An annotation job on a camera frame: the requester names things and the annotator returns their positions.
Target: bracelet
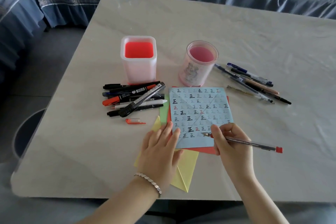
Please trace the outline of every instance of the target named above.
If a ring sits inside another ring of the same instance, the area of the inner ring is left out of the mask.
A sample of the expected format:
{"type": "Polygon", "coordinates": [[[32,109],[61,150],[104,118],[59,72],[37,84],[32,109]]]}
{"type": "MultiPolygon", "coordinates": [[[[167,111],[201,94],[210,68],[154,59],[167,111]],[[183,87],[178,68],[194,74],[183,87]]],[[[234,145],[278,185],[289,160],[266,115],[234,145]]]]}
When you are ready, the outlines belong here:
{"type": "Polygon", "coordinates": [[[150,179],[148,176],[146,176],[142,173],[136,173],[134,176],[136,176],[136,175],[139,175],[139,176],[145,178],[147,181],[149,181],[151,184],[153,184],[153,186],[157,189],[157,191],[159,193],[159,198],[161,197],[162,191],[161,191],[160,187],[155,182],[153,182],[152,179],[150,179]]]}

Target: red marker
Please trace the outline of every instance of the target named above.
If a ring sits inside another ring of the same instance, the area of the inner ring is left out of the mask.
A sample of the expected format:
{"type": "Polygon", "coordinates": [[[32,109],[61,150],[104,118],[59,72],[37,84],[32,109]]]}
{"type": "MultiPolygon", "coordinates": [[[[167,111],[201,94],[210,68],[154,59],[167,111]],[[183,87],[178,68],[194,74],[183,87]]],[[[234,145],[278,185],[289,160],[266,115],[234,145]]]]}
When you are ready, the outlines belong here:
{"type": "MultiPolygon", "coordinates": [[[[201,133],[203,136],[208,136],[213,138],[212,133],[201,133]]],[[[243,141],[240,139],[235,139],[235,138],[230,138],[230,137],[225,137],[225,139],[229,142],[234,142],[234,143],[241,143],[241,144],[246,144],[249,146],[257,147],[263,150],[268,150],[268,151],[275,151],[277,153],[282,153],[282,147],[278,146],[270,146],[270,145],[263,145],[263,144],[258,144],[250,141],[243,141]]]]}
{"type": "Polygon", "coordinates": [[[152,85],[149,85],[147,87],[143,87],[143,88],[140,88],[140,89],[137,89],[137,90],[133,90],[131,92],[127,92],[127,93],[124,93],[124,94],[121,94],[119,96],[115,96],[113,98],[110,98],[110,99],[107,99],[107,100],[104,100],[103,101],[103,105],[104,106],[109,106],[109,105],[113,105],[115,103],[118,103],[120,102],[120,100],[124,99],[124,98],[129,98],[130,96],[135,96],[135,95],[139,95],[140,94],[144,94],[146,93],[147,91],[149,91],[150,89],[154,88],[156,86],[156,84],[152,84],[152,85]]]}

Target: sticker on pen holder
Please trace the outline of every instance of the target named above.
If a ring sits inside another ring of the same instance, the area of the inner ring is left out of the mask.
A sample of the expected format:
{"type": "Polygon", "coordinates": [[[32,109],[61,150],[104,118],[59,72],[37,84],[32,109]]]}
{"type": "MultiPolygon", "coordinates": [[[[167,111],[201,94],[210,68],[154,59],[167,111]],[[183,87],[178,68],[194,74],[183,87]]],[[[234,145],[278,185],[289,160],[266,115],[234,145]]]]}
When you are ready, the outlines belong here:
{"type": "Polygon", "coordinates": [[[178,74],[180,81],[188,86],[202,86],[218,59],[217,49],[205,41],[188,44],[183,65],[178,74]]]}

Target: right hand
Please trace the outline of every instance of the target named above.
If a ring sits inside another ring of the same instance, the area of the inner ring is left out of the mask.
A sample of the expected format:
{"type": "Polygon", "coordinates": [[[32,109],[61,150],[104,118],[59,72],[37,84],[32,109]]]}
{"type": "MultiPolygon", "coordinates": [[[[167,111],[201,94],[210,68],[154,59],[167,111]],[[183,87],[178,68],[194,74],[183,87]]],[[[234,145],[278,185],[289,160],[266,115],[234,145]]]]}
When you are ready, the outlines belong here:
{"type": "Polygon", "coordinates": [[[224,124],[220,127],[211,126],[214,138],[216,155],[220,155],[222,163],[234,185],[255,179],[253,170],[252,147],[239,143],[228,142],[225,137],[244,141],[250,138],[234,123],[224,124]]]}

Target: white marble table top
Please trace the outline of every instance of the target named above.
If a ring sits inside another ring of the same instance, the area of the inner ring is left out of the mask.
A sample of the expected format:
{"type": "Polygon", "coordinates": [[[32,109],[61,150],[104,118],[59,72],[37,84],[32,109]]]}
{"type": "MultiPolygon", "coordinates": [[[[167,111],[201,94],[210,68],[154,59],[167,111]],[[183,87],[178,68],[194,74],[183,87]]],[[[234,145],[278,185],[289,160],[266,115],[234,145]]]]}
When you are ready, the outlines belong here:
{"type": "MultiPolygon", "coordinates": [[[[186,46],[199,39],[216,46],[219,64],[273,81],[292,105],[226,90],[234,121],[251,139],[283,147],[283,154],[254,150],[258,180],[275,201],[336,201],[336,21],[186,0],[100,1],[12,176],[15,194],[107,198],[132,179],[159,110],[133,113],[147,124],[132,127],[106,115],[102,86],[126,82],[125,35],[156,39],[157,79],[167,86],[181,86],[186,46]]],[[[236,86],[214,68],[205,86],[228,84],[236,86]]],[[[189,193],[170,186],[163,198],[240,200],[220,158],[204,153],[189,193]]]]}

